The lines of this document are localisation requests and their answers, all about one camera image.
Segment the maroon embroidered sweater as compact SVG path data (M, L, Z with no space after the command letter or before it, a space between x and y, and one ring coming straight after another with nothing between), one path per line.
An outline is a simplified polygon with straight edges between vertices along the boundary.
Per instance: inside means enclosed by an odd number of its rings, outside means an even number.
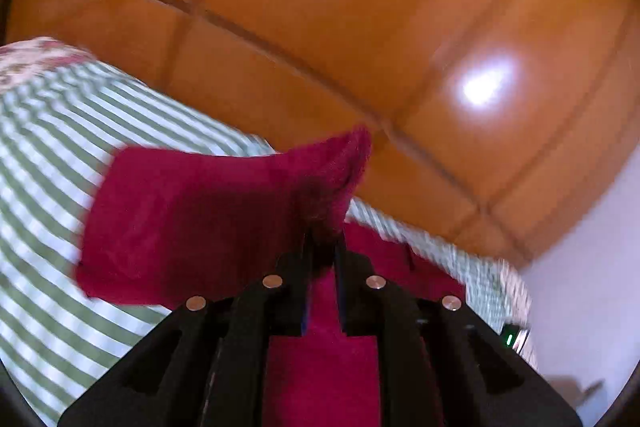
M316 234L306 333L269 343L258 426L383 426L376 341L343 332L335 251L369 258L372 283L416 298L462 298L463 286L405 243L345 217L370 152L359 128L259 157L122 148L85 221L75 277L91 298L172 311L193 297L239 295Z

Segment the green checked bed sheet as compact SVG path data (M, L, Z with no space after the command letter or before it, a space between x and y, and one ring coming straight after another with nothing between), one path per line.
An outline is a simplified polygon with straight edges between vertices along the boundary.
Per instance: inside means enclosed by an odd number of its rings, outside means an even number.
M44 425L63 413L169 313L87 296L75 269L88 212L124 147L216 157L277 152L93 60L1 95L1 360ZM526 324L530 298L509 263L482 259L355 197L347 222L405 243L463 286L493 329Z

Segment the floral pink pillow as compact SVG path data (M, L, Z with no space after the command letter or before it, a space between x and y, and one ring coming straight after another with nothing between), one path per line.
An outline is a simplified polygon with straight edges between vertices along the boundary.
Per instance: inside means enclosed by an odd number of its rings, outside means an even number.
M0 90L4 93L43 72L95 58L86 50L51 37L6 44L0 48Z

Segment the wooden panelled wardrobe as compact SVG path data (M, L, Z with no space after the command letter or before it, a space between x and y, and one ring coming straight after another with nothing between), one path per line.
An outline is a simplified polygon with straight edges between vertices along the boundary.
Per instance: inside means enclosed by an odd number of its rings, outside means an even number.
M639 141L639 0L11 0L50 36L285 150L355 124L359 195L518 267Z

